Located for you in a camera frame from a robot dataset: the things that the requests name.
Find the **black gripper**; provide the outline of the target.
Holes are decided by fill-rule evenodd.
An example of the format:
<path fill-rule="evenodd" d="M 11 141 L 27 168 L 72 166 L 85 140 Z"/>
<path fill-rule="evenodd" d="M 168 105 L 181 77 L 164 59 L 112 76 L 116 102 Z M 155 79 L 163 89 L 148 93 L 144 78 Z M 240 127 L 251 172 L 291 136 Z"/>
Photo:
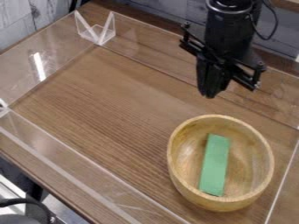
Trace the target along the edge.
<path fill-rule="evenodd" d="M 206 0 L 206 5 L 204 36 L 192 33 L 184 23 L 180 48 L 196 57 L 198 89 L 212 99 L 231 81 L 254 90 L 266 71 L 251 48 L 262 0 Z"/>

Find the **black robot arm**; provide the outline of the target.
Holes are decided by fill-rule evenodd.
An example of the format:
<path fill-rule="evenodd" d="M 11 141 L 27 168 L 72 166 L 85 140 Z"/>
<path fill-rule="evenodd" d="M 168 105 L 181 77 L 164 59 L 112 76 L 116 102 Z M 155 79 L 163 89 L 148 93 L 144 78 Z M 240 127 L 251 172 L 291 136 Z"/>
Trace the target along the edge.
<path fill-rule="evenodd" d="M 267 66 L 252 48 L 262 0 L 206 0 L 203 38 L 181 25 L 180 48 L 196 58 L 199 92 L 214 98 L 235 81 L 250 91 L 258 88 Z"/>

